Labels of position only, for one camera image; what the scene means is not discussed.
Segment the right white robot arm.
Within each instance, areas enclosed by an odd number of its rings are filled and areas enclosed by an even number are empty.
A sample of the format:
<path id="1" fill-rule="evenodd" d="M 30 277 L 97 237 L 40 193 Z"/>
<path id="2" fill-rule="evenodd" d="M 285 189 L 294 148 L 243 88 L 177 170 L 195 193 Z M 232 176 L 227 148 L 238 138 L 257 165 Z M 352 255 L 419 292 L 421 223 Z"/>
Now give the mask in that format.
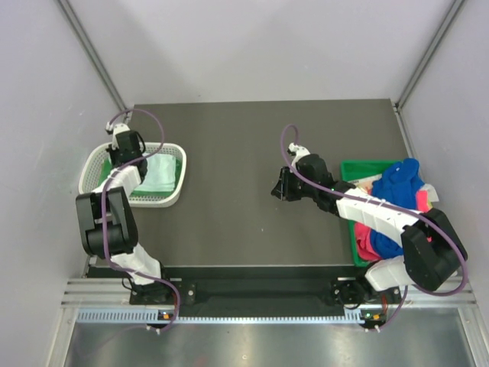
<path id="1" fill-rule="evenodd" d="M 363 301 L 375 302 L 385 290 L 404 286 L 437 295 L 456 271 L 462 272 L 460 285 L 466 285 L 467 253 L 442 211 L 422 213 L 395 206 L 335 180 L 317 154 L 285 153 L 283 158 L 286 164 L 273 196 L 289 202 L 311 199 L 321 211 L 365 225 L 402 248 L 402 255 L 377 261 L 364 272 L 356 284 Z"/>

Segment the blue towel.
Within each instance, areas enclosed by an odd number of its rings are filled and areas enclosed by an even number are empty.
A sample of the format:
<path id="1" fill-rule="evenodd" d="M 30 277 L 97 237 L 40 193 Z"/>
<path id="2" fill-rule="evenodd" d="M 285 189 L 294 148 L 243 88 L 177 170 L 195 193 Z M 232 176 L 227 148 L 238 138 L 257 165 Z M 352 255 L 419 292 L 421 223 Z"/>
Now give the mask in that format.
<path id="1" fill-rule="evenodd" d="M 419 177 L 419 162 L 406 158 L 390 165 L 380 180 L 373 183 L 371 195 L 396 206 L 417 209 L 417 192 L 425 183 Z M 370 241 L 373 250 L 382 258 L 395 258 L 403 254 L 402 248 L 387 236 L 371 230 Z"/>

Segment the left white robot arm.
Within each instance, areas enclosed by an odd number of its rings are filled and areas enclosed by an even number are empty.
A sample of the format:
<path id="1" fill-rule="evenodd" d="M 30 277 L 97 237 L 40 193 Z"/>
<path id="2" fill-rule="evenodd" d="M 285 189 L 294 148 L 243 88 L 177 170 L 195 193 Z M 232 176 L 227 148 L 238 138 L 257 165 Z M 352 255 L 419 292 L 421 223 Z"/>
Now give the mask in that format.
<path id="1" fill-rule="evenodd" d="M 76 198 L 76 214 L 83 249 L 105 259 L 109 266 L 129 274 L 132 284 L 147 287 L 157 303 L 167 302 L 173 285 L 162 278 L 162 267 L 139 243 L 129 197 L 147 176 L 146 146 L 140 134 L 128 128 L 112 133 L 107 152 L 112 170 L 93 191 Z"/>

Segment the white mint towel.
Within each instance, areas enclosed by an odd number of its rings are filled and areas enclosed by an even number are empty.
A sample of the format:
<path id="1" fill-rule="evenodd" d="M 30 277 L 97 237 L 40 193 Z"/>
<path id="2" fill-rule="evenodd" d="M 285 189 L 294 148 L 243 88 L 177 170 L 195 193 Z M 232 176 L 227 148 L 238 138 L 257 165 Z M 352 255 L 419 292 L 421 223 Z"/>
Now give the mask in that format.
<path id="1" fill-rule="evenodd" d="M 140 188 L 147 192 L 170 192 L 176 185 L 176 158 L 155 154 L 147 159 L 147 174 Z"/>

